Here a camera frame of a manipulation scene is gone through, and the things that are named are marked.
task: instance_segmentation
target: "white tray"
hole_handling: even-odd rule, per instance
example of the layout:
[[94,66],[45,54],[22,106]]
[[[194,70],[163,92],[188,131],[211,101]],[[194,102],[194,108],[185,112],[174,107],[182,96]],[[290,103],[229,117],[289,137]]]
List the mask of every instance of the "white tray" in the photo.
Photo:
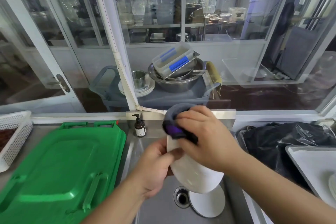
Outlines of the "white tray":
[[6,171],[19,153],[33,128],[31,111],[15,112],[0,116],[0,130],[17,128],[0,152],[0,172]]
[[330,176],[336,172],[336,148],[287,146],[286,151],[314,194],[336,208],[328,185]]

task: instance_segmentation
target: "yellow towel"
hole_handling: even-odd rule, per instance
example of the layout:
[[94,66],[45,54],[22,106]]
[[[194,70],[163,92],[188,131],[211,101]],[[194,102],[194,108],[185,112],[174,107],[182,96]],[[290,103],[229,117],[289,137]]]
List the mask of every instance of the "yellow towel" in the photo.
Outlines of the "yellow towel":
[[215,65],[211,61],[207,61],[206,68],[209,72],[210,78],[212,80],[212,83],[220,83],[220,88],[217,90],[219,96],[221,95],[221,88],[222,88],[222,78],[219,75]]

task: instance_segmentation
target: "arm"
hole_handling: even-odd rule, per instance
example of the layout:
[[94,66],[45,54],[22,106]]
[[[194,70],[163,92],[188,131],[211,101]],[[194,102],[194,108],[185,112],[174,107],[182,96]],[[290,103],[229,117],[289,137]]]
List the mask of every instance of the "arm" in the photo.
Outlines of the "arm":
[[132,173],[82,224],[131,223],[143,201],[156,195],[172,174],[170,164],[183,155],[180,148],[167,153],[166,143],[163,138],[148,146]]
[[274,223],[335,222],[336,209],[245,153],[208,108],[192,107],[177,118],[181,127],[199,139],[197,145],[179,140],[186,154],[206,167],[229,175]]

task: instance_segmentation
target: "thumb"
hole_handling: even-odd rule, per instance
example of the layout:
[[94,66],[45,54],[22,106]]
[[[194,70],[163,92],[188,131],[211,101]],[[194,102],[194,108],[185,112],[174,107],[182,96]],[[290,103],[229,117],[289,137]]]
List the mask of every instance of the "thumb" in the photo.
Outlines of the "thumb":
[[175,160],[180,159],[183,156],[184,152],[181,148],[176,148],[174,150],[171,150],[170,152],[167,152],[166,154],[163,154],[158,159],[158,165],[161,167],[169,167],[171,163],[173,163]]
[[184,150],[184,152],[196,160],[199,156],[199,148],[191,141],[181,138],[178,140],[179,145]]

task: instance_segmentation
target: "brown bottle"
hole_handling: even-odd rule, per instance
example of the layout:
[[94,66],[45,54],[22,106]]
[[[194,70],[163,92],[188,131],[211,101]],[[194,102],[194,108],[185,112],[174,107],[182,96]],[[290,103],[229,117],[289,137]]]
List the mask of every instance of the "brown bottle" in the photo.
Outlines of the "brown bottle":
[[134,128],[135,128],[135,133],[138,137],[143,137],[146,135],[146,127],[145,127],[145,123],[143,120],[141,120],[139,118],[139,114],[134,114],[132,116],[136,116],[136,121],[134,124]]

